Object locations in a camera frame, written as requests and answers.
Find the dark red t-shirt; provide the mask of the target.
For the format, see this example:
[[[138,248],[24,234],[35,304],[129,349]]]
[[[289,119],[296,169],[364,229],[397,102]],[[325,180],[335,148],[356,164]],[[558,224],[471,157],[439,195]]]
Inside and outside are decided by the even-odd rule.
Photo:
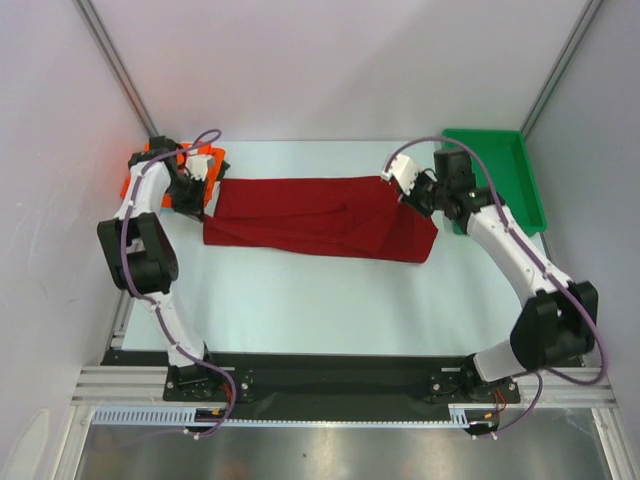
[[[226,179],[203,225],[210,246],[415,264],[428,259],[437,235],[432,220],[373,176]]]

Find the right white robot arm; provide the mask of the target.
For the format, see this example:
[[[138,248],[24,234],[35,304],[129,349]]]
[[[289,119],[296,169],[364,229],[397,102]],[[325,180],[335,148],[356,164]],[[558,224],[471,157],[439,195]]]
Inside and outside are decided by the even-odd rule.
[[[461,388],[473,401],[486,400],[501,381],[553,372],[598,344],[596,288],[574,281],[536,248],[494,182],[478,186],[472,167],[481,163],[468,147],[457,144],[435,152],[433,173],[398,151],[381,174],[397,185],[400,202],[425,218],[440,212],[456,223],[490,256],[521,304],[506,340],[464,360]]]

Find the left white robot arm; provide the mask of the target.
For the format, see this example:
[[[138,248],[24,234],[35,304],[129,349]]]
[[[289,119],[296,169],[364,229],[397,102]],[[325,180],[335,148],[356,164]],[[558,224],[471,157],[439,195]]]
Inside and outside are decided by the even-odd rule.
[[[174,211],[203,218],[212,157],[201,151],[209,145],[204,135],[191,144],[151,137],[148,147],[128,161],[128,183],[117,213],[97,225],[115,286],[148,308],[164,337],[169,364],[166,397],[182,394],[207,400],[221,387],[220,374],[207,363],[206,342],[172,295],[178,258],[159,218],[166,198]]]

